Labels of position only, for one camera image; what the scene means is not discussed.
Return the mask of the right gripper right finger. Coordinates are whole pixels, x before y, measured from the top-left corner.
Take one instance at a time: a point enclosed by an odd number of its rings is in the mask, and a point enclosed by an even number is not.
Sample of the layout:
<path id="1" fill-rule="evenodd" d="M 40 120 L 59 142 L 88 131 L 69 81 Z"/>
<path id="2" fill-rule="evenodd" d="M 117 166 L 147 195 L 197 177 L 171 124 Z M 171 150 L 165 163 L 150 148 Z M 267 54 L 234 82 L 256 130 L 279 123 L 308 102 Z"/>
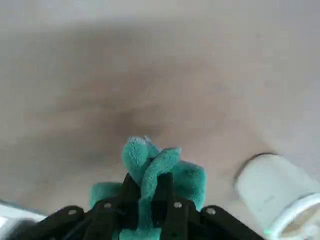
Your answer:
<path id="1" fill-rule="evenodd" d="M 259 234 L 217 205 L 197 210 L 174 190 L 171 173 L 157 178 L 151 202 L 152 221 L 161 240 L 262 240 Z"/>

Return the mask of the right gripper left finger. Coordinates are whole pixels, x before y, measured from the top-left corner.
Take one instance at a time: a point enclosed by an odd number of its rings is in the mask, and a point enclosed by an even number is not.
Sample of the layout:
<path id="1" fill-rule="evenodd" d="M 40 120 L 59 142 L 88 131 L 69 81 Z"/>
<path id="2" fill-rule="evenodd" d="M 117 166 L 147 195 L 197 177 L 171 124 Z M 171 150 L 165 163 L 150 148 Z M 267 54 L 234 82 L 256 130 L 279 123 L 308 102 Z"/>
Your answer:
<path id="1" fill-rule="evenodd" d="M 69 205 L 27 229 L 28 240 L 111 240 L 123 225 L 124 217 L 138 216 L 140 187 L 127 174 L 115 197 L 98 201 L 84 212 Z"/>

